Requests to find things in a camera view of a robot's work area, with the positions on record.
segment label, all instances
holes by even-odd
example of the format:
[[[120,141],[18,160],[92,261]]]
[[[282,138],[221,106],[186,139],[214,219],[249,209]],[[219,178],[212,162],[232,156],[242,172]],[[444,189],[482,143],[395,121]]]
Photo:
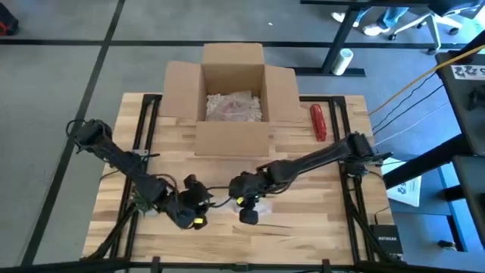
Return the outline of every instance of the label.
[[[451,65],[457,80],[485,80],[485,65]]]

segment white bottle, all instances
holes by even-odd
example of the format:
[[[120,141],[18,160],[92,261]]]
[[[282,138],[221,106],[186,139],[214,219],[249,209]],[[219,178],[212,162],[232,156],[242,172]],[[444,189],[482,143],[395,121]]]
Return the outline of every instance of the white bottle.
[[[333,64],[332,73],[340,76],[345,72],[350,64],[350,61],[354,57],[354,52],[350,49],[342,49],[336,57],[335,63]]]

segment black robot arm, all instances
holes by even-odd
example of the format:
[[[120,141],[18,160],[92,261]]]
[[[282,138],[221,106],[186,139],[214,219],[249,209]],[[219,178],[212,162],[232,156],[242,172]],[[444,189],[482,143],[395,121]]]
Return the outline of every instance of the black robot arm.
[[[179,193],[177,185],[143,172],[144,158],[134,152],[121,150],[111,138],[111,128],[100,120],[87,121],[74,133],[74,141],[80,151],[92,153],[132,179],[134,190],[144,199],[144,203],[157,212],[165,212],[179,228],[199,229],[207,224],[205,213],[210,207],[212,195],[196,180],[195,175],[191,174],[185,179],[187,190]],[[196,218],[203,218],[203,221],[194,223]]]
[[[288,190],[300,175],[315,168],[341,161],[349,176],[367,173],[364,163],[376,162],[391,154],[375,155],[363,133],[351,133],[345,139],[294,160],[276,160],[258,167],[255,174],[243,172],[231,180],[229,196],[243,207],[241,222],[257,224],[258,214],[253,209],[260,197]]]

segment cardboard box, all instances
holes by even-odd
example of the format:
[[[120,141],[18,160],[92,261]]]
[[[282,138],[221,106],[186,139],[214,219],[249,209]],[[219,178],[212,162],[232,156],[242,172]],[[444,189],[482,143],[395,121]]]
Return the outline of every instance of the cardboard box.
[[[262,122],[204,121],[207,95],[246,90],[260,98]],[[264,64],[261,44],[207,44],[202,64],[167,65],[161,115],[198,121],[196,155],[267,156],[269,123],[300,122],[299,109],[295,72]]]

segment sneaker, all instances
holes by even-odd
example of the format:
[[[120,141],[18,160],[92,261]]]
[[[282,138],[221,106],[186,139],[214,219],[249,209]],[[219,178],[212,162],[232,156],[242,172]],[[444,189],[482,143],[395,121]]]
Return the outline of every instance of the sneaker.
[[[346,17],[346,14],[345,12],[332,12],[331,16],[333,19],[335,19],[335,21],[342,23],[343,19]],[[354,22],[353,27],[358,27],[358,22]]]
[[[365,26],[362,31],[364,31],[364,34],[367,36],[377,36],[381,33],[386,33],[391,30],[390,28],[383,29],[379,27],[377,24],[370,24],[368,26]]]

